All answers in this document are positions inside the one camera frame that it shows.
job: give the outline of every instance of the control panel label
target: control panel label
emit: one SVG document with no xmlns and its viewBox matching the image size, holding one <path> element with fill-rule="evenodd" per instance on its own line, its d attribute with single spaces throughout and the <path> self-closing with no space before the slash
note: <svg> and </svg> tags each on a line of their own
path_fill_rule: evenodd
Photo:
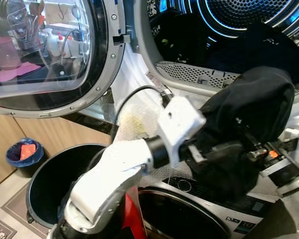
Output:
<svg viewBox="0 0 299 239">
<path fill-rule="evenodd" d="M 250 232 L 251 229 L 255 227 L 255 225 L 256 224 L 254 224 L 254 223 L 242 221 L 238 225 L 238 227 L 234 230 L 234 232 L 241 233 L 241 234 L 248 234 L 248 232 Z"/>
<path fill-rule="evenodd" d="M 226 217 L 226 220 L 231 221 L 233 223 L 240 223 L 240 220 L 232 218 L 232 217 Z"/>
</svg>

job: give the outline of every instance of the trash can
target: trash can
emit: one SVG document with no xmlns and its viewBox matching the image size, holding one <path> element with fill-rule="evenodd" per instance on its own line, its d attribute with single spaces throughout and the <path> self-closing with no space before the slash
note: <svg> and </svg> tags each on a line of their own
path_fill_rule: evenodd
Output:
<svg viewBox="0 0 299 239">
<path fill-rule="evenodd" d="M 33 219 L 47 228 L 58 223 L 70 188 L 86 172 L 95 154 L 103 148 L 100 144 L 77 145 L 42 164 L 32 177 L 26 193 L 28 222 Z"/>
<path fill-rule="evenodd" d="M 35 152 L 31 156 L 21 160 L 22 146 L 31 144 L 35 145 Z M 31 138 L 23 138 L 11 146 L 6 152 L 5 158 L 8 164 L 18 168 L 21 174 L 27 178 L 32 177 L 36 170 L 47 160 L 43 146 Z"/>
</svg>

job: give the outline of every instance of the washing machine door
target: washing machine door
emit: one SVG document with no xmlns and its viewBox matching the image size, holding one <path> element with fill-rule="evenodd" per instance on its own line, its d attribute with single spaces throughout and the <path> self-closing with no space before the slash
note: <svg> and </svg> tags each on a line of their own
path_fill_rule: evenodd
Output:
<svg viewBox="0 0 299 239">
<path fill-rule="evenodd" d="M 126 42 L 120 0 L 0 0 L 0 114 L 49 118 L 110 87 Z"/>
<path fill-rule="evenodd" d="M 147 187 L 139 200 L 147 226 L 173 239 L 229 239 L 226 226 L 208 210 L 171 191 Z"/>
</svg>

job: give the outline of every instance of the blue trash can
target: blue trash can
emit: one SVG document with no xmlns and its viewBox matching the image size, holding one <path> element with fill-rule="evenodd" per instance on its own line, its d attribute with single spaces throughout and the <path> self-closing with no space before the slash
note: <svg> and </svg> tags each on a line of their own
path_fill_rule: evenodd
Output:
<svg viewBox="0 0 299 239">
<path fill-rule="evenodd" d="M 20 160 L 21 147 L 24 144 L 34 144 L 35 153 L 25 160 Z M 23 138 L 18 143 L 11 146 L 5 155 L 6 161 L 13 167 L 18 168 L 24 177 L 30 178 L 36 170 L 47 160 L 47 155 L 44 152 L 43 146 L 31 139 Z"/>
</svg>

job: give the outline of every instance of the black cable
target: black cable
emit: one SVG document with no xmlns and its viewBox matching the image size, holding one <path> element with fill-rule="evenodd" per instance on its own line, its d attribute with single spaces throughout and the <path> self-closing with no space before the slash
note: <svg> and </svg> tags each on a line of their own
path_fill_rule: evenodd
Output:
<svg viewBox="0 0 299 239">
<path fill-rule="evenodd" d="M 146 86 L 141 86 L 139 88 L 137 88 L 136 90 L 134 90 L 133 92 L 131 92 L 127 97 L 126 99 L 123 101 L 123 103 L 121 104 L 121 106 L 119 107 L 119 110 L 118 110 L 118 113 L 116 114 L 115 116 L 115 120 L 114 120 L 114 124 L 113 124 L 113 127 L 111 129 L 111 143 L 113 143 L 113 140 L 115 138 L 115 135 L 116 135 L 116 130 L 115 130 L 115 125 L 117 124 L 118 120 L 119 120 L 119 115 L 124 107 L 124 105 L 127 103 L 127 101 L 133 96 L 135 95 L 136 93 L 140 92 L 140 91 L 143 91 L 143 90 L 147 90 L 147 89 L 152 89 L 152 90 L 155 90 L 156 92 L 158 92 L 161 96 L 162 94 L 164 94 L 164 92 L 161 92 L 159 91 L 159 89 L 157 89 L 156 87 L 154 86 L 150 86 L 150 85 L 146 85 Z M 104 153 L 106 148 L 103 148 L 101 149 L 99 152 L 97 152 L 95 154 L 95 156 L 91 159 L 86 171 L 88 172 L 89 170 L 91 170 L 93 167 L 95 167 L 95 165 L 99 162 L 99 160 L 101 159 L 102 157 L 102 154 Z"/>
<path fill-rule="evenodd" d="M 155 90 L 156 92 L 158 92 L 160 95 L 163 94 L 163 92 L 161 92 L 159 89 L 157 89 L 156 87 L 154 86 L 151 86 L 151 85 L 146 85 L 146 86 L 141 86 L 139 88 L 137 88 L 136 90 L 134 90 L 133 92 L 131 92 L 127 97 L 126 99 L 123 101 L 123 103 L 121 104 L 121 106 L 119 107 L 119 110 L 118 110 L 118 113 L 116 114 L 116 117 L 115 117 L 115 120 L 114 120 L 114 125 L 111 129 L 111 142 L 113 142 L 114 138 L 115 138 L 115 135 L 117 133 L 117 130 L 115 130 L 115 125 L 118 123 L 118 120 L 119 120 L 119 115 L 124 107 L 124 105 L 127 103 L 127 101 L 132 97 L 134 96 L 136 93 L 140 92 L 140 91 L 143 91 L 143 90 L 146 90 L 146 89 L 152 89 L 152 90 Z"/>
<path fill-rule="evenodd" d="M 102 157 L 102 154 L 104 153 L 106 147 L 105 148 L 102 148 L 99 152 L 97 152 L 95 154 L 95 156 L 91 159 L 88 167 L 86 168 L 86 171 L 90 171 L 92 168 L 95 167 L 95 165 L 100 161 L 101 157 Z"/>
<path fill-rule="evenodd" d="M 62 9 L 61 9 L 61 7 L 60 7 L 60 3 L 58 3 L 58 7 L 59 7 L 59 10 L 60 10 L 60 12 L 61 12 L 61 14 L 62 14 L 62 16 L 60 16 L 60 14 L 58 14 L 58 15 L 59 15 L 59 18 L 60 18 L 61 20 L 64 20 L 64 14 L 63 14 Z"/>
</svg>

